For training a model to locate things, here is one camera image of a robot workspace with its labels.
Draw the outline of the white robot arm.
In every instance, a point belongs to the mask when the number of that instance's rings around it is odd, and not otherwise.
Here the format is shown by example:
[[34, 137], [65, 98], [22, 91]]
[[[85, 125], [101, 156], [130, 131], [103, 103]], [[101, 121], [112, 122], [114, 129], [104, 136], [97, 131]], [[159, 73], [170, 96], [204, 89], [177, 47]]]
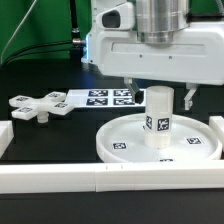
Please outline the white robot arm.
[[122, 77], [143, 102], [137, 79], [224, 84], [224, 14], [193, 14], [189, 0], [91, 0], [82, 61]]

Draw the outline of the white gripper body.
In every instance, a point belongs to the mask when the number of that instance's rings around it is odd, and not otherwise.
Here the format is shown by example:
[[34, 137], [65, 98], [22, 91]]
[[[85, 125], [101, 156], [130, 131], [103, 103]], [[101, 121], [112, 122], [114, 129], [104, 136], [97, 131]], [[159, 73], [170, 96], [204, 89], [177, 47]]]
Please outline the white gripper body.
[[169, 44], [146, 44], [134, 32], [102, 31], [95, 63], [104, 75], [224, 84], [224, 22], [196, 22]]

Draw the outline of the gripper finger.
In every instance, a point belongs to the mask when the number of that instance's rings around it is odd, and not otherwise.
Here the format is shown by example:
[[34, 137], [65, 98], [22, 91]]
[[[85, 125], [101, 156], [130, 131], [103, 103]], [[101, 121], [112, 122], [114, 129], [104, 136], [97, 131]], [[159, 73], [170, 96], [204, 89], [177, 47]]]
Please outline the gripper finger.
[[191, 107], [193, 106], [193, 96], [196, 93], [197, 89], [198, 89], [198, 84], [194, 84], [194, 83], [186, 84], [187, 93], [184, 97], [184, 109], [185, 110], [190, 110]]
[[141, 104], [144, 100], [144, 92], [141, 91], [134, 79], [125, 77], [124, 83], [132, 95], [132, 101]]

